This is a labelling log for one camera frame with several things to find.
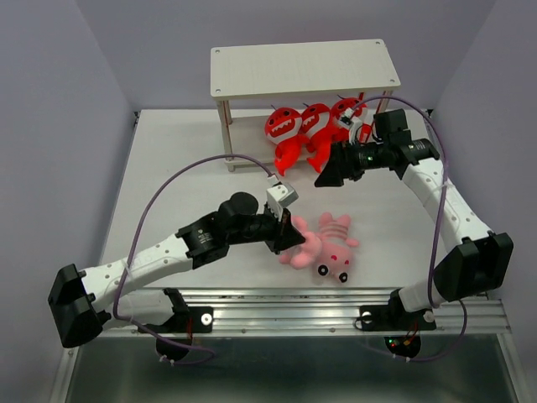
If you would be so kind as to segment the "pink striped plush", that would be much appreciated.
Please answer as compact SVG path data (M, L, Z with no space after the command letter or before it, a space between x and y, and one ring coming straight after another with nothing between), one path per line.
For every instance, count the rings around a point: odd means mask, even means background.
M321 252L314 263L318 275L333 276L339 283L349 280L352 269L354 252L359 242L349 235L352 219L344 214L333 217L324 212L318 219L318 237L321 240Z
M291 222L305 238L305 241L282 252L279 256L279 262L281 264L287 264L295 270L309 268L321 254L321 239L315 232L310 231L309 225L304 218L294 216Z

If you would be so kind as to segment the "red shark plush white belly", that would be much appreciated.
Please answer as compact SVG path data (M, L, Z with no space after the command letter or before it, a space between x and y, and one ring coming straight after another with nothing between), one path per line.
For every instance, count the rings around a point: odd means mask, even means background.
M357 104L359 104L361 101L362 101L362 99L360 97L346 97L346 98L341 98L338 102L336 102L331 108L331 114L332 114L332 117L335 119L336 123L337 123L339 117L348 108L350 108L352 111L357 110L357 109L359 109L361 107L365 107L366 109L368 109L365 104L363 104L360 107L357 107ZM367 118L366 118L366 122L371 126L371 133L368 136L368 141L369 141L369 139L372 137L373 127L372 127L372 124L367 121ZM337 142L336 139L335 139L332 144L334 144L334 143L344 143L345 144L345 143L350 143L350 142Z

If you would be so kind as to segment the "red shark plush toy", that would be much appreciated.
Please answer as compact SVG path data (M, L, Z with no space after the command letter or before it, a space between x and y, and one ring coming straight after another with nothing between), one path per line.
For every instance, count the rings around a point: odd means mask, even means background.
M305 138L306 149L313 156L307 162L318 173L329 160L331 144L341 128L332 117L331 109L324 103L305 107L301 114L301 132Z

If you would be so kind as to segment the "red plush purple horn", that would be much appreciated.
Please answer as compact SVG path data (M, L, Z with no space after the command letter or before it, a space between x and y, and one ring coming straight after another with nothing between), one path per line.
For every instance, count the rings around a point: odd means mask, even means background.
M274 165L281 176L292 168L301 155L303 144L301 114L291 107L275 109L264 124L268 141L275 145Z

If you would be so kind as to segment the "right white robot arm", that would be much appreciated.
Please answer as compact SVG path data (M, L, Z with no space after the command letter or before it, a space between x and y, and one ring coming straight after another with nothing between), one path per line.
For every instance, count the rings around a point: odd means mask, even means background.
M496 290L503 280L514 243L495 233L467 205L446 175L446 163L428 139L412 139L404 110L375 115L379 143L335 143L317 187L358 181L368 170L387 168L417 196L435 222L435 240L447 254L434 262L425 280L394 290L380 306L362 306L362 330L405 330L445 302Z

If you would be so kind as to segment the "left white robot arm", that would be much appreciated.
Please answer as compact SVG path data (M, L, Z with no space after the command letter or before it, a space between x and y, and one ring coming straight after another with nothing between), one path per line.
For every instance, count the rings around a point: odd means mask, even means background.
M263 211L257 199L237 192L219 208L179 229L133 258L83 270L58 270L47 298L60 342L80 347L100 335L112 319L117 296L169 275L198 269L227 256L236 244L265 243L274 254L305 242L291 222L289 206L298 195L284 184L266 191Z

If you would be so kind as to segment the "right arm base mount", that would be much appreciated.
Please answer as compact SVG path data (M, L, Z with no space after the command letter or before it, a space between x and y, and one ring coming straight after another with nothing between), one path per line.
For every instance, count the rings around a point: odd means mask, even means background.
M358 309L353 326L364 332L387 332L386 349L396 358L415 359L421 350L421 331L436 330L435 316L431 309L407 312L393 291L384 305L365 305Z

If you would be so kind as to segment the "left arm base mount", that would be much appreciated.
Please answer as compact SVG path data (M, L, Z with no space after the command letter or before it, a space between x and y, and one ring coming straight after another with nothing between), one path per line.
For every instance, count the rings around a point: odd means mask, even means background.
M212 332L214 309L211 306L189 306L181 293L174 288L162 291L171 303L171 316L162 324L142 324L137 331L158 334L156 353L161 362L175 365L204 364L215 358L210 348L194 345L194 335Z

